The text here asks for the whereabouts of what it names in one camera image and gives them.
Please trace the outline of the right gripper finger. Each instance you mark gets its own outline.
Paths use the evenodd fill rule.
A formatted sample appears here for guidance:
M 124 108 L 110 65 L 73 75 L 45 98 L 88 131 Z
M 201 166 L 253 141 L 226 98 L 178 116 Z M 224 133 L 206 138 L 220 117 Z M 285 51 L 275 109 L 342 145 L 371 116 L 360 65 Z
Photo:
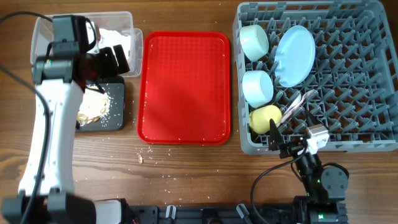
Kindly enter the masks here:
M 305 109 L 306 124 L 308 127 L 315 126 L 319 124 L 319 120 L 311 114 L 311 112 Z
M 270 142 L 269 142 L 269 149 L 271 151 L 278 151 L 281 145 L 284 144 L 284 139 L 281 136 L 278 127 L 276 126 L 273 119 L 269 120 L 270 124 Z

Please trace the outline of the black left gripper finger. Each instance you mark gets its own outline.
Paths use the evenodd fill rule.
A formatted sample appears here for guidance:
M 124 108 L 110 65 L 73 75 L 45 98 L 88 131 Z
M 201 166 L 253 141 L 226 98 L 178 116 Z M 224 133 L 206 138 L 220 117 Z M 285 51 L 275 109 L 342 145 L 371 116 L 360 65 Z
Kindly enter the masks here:
M 127 73 L 130 71 L 129 64 L 127 62 L 126 56 L 124 54 L 124 50 L 121 44 L 113 46 L 114 55 L 116 56 L 116 60 L 118 63 L 118 72 L 119 73 Z
M 115 77 L 118 73 L 118 63 L 111 47 L 104 47 L 98 53 L 101 77 Z

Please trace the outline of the light blue bowl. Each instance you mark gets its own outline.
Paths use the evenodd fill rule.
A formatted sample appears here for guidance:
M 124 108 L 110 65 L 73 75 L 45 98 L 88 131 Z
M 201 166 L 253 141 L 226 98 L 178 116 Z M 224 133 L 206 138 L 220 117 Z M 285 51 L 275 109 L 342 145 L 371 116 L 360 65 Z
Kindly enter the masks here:
M 243 94 L 250 106 L 258 108 L 273 99 L 274 86 L 268 73 L 262 70 L 248 71 L 243 75 Z

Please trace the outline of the yellow plastic cup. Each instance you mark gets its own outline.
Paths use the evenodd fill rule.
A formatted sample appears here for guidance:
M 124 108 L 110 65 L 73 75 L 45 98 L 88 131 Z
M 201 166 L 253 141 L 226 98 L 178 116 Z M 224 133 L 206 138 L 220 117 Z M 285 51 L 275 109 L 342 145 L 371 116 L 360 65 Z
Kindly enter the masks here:
M 275 105 L 258 108 L 249 114 L 249 127 L 258 134 L 265 134 L 270 130 L 270 120 L 275 124 L 282 119 L 281 110 Z

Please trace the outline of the white plastic spoon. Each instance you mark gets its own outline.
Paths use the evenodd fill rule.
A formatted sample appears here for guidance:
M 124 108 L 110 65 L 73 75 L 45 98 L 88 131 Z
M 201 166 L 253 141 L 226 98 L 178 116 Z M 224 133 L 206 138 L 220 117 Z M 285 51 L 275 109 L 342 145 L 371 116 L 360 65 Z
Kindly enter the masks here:
M 292 115 L 292 113 L 300 106 L 301 99 L 302 99 L 301 95 L 299 95 L 298 97 L 296 97 L 296 99 L 294 99 L 294 101 L 287 108 L 286 112 L 283 114 L 279 124 L 284 123 Z

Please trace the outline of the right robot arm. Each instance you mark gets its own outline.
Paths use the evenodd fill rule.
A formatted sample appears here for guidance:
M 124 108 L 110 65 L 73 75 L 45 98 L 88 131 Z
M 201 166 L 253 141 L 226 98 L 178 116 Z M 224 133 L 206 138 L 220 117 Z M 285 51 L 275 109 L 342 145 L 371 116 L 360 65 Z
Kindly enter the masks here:
M 303 103 L 304 96 L 299 95 L 281 112 L 275 105 L 262 105 L 249 114 L 249 128 L 257 134 L 269 135 L 269 150 L 279 152 L 282 159 L 288 158 L 296 177 L 303 183 L 306 196 L 296 196 L 291 223 L 343 223 L 346 215 L 345 191 L 348 186 L 349 172 L 336 163 L 322 164 L 318 150 L 325 147 L 330 135 L 329 130 L 311 112 L 306 111 L 306 135 L 296 141 L 285 141 L 279 127 Z

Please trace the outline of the light blue plate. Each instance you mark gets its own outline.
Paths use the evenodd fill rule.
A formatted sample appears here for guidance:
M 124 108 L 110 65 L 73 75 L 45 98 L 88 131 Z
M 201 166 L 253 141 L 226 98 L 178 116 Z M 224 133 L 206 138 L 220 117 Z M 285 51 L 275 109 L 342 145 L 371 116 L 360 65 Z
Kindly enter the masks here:
M 304 26 L 293 26 L 282 36 L 274 57 L 275 76 L 279 84 L 289 88 L 302 83 L 315 61 L 315 41 Z

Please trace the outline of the brown food scraps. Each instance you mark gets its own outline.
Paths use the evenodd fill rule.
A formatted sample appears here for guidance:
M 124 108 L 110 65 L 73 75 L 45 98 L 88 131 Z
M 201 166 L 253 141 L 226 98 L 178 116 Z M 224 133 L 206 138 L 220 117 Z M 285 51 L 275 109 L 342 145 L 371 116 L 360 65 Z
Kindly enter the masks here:
M 85 99 L 80 105 L 77 115 L 78 122 L 84 126 L 92 122 L 97 122 L 109 112 L 109 100 L 103 99 Z

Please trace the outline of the white plastic fork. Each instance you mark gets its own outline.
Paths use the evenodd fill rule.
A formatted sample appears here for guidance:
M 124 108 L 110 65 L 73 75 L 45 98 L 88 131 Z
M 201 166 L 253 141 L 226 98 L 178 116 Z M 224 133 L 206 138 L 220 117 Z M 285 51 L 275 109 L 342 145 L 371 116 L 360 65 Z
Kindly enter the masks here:
M 284 123 L 285 121 L 287 121 L 293 115 L 293 113 L 304 103 L 304 101 L 309 99 L 309 97 L 314 95 L 316 92 L 316 90 L 310 90 L 304 95 L 299 94 L 298 97 L 293 100 L 293 102 L 282 115 L 280 123 Z

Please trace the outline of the white rice pile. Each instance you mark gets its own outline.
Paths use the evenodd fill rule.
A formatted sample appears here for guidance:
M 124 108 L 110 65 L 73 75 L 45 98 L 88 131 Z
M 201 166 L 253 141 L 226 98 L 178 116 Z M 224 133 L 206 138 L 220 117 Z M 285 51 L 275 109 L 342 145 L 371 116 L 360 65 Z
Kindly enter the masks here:
M 113 98 L 109 92 L 100 92 L 95 85 L 89 85 L 85 89 L 83 101 L 77 116 L 77 121 L 80 126 L 84 126 L 97 121 L 106 119 L 109 115 L 111 103 Z

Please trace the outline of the pale green bowl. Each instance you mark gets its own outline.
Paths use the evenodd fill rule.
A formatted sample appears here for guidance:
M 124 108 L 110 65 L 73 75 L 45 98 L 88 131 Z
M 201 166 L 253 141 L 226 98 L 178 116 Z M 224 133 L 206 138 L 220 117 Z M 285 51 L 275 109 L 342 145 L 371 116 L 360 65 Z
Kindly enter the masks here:
M 242 27 L 239 31 L 241 47 L 246 57 L 255 62 L 269 51 L 269 40 L 264 29 L 259 25 Z

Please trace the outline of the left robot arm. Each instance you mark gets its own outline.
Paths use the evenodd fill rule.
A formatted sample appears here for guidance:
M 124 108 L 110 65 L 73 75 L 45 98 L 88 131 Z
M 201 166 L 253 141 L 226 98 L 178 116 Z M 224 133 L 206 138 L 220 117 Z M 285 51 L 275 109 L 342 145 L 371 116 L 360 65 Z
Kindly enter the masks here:
M 77 47 L 52 47 L 32 67 L 35 124 L 28 164 L 15 198 L 2 201 L 9 223 L 126 223 L 124 199 L 92 201 L 74 194 L 72 154 L 75 125 L 86 81 L 127 72 L 121 45 L 89 54 Z

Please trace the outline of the white napkin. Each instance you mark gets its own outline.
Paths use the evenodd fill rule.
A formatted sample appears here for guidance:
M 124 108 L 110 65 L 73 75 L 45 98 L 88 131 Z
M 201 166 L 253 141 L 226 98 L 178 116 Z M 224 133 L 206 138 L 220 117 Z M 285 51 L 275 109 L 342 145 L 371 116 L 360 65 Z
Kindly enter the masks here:
M 106 29 L 100 29 L 99 33 L 100 33 L 100 41 L 98 42 L 98 46 L 100 49 L 104 47 L 113 48 L 114 45 L 121 44 L 126 58 L 129 59 L 129 51 L 131 48 L 130 35 L 122 35 L 116 30 L 106 30 Z

